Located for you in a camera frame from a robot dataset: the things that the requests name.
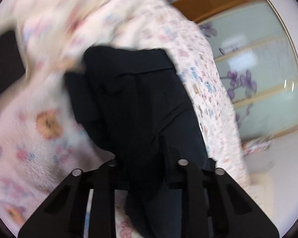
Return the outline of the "black pants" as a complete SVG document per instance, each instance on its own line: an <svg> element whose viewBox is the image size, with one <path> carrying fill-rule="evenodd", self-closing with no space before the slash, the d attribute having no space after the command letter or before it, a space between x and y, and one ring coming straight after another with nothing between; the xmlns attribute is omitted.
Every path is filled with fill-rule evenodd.
<svg viewBox="0 0 298 238"><path fill-rule="evenodd" d="M88 48L66 73L76 121L114 154L125 211L143 237L206 237L206 146L191 99L162 49Z"/></svg>

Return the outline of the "pink patterned bed blanket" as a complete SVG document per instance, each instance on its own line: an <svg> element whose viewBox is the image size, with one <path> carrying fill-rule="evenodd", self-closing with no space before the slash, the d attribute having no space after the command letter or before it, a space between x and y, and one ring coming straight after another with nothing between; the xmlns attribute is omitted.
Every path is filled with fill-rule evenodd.
<svg viewBox="0 0 298 238"><path fill-rule="evenodd" d="M208 155L249 186L210 44L166 0L3 0L0 36L8 29L26 70L0 93L0 218L13 235L72 169L103 162L75 121L62 80L93 45L164 48L193 102Z"/></svg>

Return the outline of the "glass sliding wardrobe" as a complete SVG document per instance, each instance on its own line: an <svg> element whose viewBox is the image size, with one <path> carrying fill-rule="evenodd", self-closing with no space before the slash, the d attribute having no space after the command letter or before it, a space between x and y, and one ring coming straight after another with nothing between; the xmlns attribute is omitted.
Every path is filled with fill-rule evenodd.
<svg viewBox="0 0 298 238"><path fill-rule="evenodd" d="M199 27L234 106L242 140L298 130L298 54L270 0L250 0Z"/></svg>

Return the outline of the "black smartphone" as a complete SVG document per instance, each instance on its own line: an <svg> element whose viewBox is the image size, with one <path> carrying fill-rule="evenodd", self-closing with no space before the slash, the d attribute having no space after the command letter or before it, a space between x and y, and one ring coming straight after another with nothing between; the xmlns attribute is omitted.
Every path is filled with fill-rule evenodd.
<svg viewBox="0 0 298 238"><path fill-rule="evenodd" d="M13 30L0 35L0 95L15 83L22 81L26 68Z"/></svg>

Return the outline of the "clear jar of plush toys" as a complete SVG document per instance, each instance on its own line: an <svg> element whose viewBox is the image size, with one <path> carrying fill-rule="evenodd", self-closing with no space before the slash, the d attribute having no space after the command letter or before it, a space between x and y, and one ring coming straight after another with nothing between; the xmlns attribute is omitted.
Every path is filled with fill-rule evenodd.
<svg viewBox="0 0 298 238"><path fill-rule="evenodd" d="M272 141L269 139L253 139L242 143L242 151L244 155L265 151L271 146Z"/></svg>

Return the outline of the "cream bed headboard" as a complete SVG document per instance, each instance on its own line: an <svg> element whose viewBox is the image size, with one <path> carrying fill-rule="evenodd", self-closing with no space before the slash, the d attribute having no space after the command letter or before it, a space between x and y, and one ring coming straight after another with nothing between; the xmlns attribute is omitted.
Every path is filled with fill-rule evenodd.
<svg viewBox="0 0 298 238"><path fill-rule="evenodd" d="M273 217L274 194L273 180L269 173L251 173L251 186L248 189L248 194L269 217Z"/></svg>

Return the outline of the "brown wooden door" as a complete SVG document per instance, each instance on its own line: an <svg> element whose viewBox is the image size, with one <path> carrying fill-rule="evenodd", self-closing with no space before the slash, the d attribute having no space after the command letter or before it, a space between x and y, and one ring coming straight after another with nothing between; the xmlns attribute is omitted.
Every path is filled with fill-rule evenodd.
<svg viewBox="0 0 298 238"><path fill-rule="evenodd" d="M172 5L187 19L199 23L217 13L247 1L248 0L176 0Z"/></svg>

